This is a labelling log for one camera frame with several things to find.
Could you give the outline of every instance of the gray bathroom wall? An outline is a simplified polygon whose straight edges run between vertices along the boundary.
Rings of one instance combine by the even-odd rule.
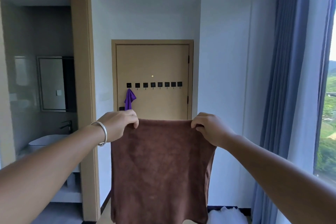
[[[71,11],[68,6],[15,6],[2,2],[2,21],[15,152],[30,141],[52,134],[62,121],[77,125],[77,113],[41,112],[37,56],[73,56]]]

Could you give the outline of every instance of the hand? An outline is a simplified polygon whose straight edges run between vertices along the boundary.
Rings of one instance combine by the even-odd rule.
[[[139,126],[139,119],[133,110],[107,112],[98,121],[106,127],[108,142],[113,142],[122,137],[128,124],[133,123],[134,128]]]
[[[191,122],[191,128],[201,132],[212,145],[225,148],[225,142],[237,134],[213,114],[200,112]]]

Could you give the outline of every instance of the black faucet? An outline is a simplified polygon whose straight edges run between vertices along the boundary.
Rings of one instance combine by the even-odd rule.
[[[65,122],[67,122],[68,124],[66,124],[65,126],[60,127],[60,129],[69,127],[69,134],[72,134],[73,133],[72,120],[63,121],[62,123],[65,123]]]

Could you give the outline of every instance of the bangle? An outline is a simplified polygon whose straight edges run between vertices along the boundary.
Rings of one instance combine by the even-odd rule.
[[[104,124],[101,123],[101,122],[99,122],[99,121],[92,122],[90,125],[93,125],[93,124],[99,124],[102,127],[102,129],[104,130],[105,141],[98,144],[99,146],[104,146],[107,143],[107,131],[106,131],[106,128],[105,128]]]

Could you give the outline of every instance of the purple cloth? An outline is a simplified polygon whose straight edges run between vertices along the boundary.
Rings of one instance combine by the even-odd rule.
[[[137,97],[134,95],[134,93],[128,89],[126,93],[126,99],[124,101],[125,103],[125,111],[132,109],[132,102],[136,99]]]

